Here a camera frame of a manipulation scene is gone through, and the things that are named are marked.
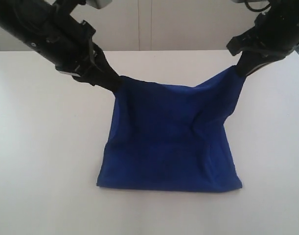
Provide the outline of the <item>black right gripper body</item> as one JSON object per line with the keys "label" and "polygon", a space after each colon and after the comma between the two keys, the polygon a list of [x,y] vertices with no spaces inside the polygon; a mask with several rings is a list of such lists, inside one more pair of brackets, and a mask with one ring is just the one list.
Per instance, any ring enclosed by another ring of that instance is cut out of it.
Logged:
{"label": "black right gripper body", "polygon": [[269,0],[260,9],[244,4],[258,13],[254,26],[242,33],[252,37],[250,51],[244,52],[271,55],[279,61],[299,47],[299,0]]}

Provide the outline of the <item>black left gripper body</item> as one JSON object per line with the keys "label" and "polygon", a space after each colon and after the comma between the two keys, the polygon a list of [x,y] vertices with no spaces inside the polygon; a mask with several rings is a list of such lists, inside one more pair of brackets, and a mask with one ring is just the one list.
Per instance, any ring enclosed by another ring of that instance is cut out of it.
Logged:
{"label": "black left gripper body", "polygon": [[36,52],[53,63],[57,71],[76,77],[102,72],[95,62],[99,55],[92,41],[96,30],[87,21],[54,14],[43,23],[42,32]]}

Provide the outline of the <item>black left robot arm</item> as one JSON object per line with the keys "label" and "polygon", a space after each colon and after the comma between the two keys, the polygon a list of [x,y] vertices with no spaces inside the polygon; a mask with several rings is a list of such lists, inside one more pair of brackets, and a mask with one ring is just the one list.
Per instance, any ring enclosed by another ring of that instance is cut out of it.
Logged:
{"label": "black left robot arm", "polygon": [[96,30],[78,22],[71,12],[78,5],[102,9],[109,0],[0,0],[0,27],[55,65],[58,72],[81,83],[116,92],[120,76],[93,42]]}

